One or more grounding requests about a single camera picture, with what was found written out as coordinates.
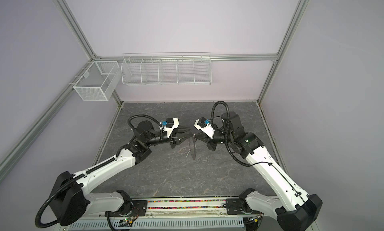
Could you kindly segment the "metal ring disc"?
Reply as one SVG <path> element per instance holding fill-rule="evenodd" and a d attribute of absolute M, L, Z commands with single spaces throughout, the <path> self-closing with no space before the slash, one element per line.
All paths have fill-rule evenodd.
<path fill-rule="evenodd" d="M 196 159 L 196 139 L 194 137 L 189 138 L 189 154 L 191 155 L 192 159 Z"/>

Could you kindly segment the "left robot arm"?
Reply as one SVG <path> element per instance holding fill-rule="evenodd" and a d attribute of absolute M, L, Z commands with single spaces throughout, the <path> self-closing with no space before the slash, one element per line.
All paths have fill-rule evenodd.
<path fill-rule="evenodd" d="M 144 161 L 151 154 L 151 146 L 168 143 L 171 148 L 193 137 L 191 128 L 179 124 L 177 118 L 158 121 L 138 114 L 127 123 L 134 135 L 115 155 L 85 170 L 70 174 L 63 172 L 57 177 L 48 199 L 42 204 L 35 218 L 37 228 L 44 229 L 56 224 L 69 226 L 84 215 L 105 213 L 126 217 L 133 212 L 132 198 L 123 190 L 108 194 L 93 194 L 99 185 Z"/>

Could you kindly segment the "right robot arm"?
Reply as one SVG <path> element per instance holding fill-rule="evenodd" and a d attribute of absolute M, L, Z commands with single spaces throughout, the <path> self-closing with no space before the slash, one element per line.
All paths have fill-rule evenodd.
<path fill-rule="evenodd" d="M 196 138 L 214 151 L 225 145 L 230 156 L 240 165 L 254 168 L 275 192 L 268 197 L 254 189 L 239 195 L 240 212 L 253 211 L 275 219 L 284 231 L 305 231 L 316 221 L 323 202 L 316 194 L 308 194 L 272 158 L 264 143 L 246 132 L 238 114 L 230 111 L 224 101 L 216 102 L 210 118 L 201 117 L 194 123 L 199 130 Z"/>

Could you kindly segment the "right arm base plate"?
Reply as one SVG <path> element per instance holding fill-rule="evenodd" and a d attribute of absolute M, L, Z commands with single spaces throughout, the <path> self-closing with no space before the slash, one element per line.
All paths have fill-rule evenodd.
<path fill-rule="evenodd" d="M 228 215 L 260 215 L 261 212 L 252 210 L 243 199 L 226 199 L 223 207 Z"/>

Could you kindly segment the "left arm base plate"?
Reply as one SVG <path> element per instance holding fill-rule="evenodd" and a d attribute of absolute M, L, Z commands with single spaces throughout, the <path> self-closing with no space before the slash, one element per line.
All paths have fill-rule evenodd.
<path fill-rule="evenodd" d="M 110 217 L 143 217 L 146 215 L 147 206 L 147 200 L 133 200 L 130 210 L 127 205 L 123 204 L 117 211 L 110 212 Z"/>

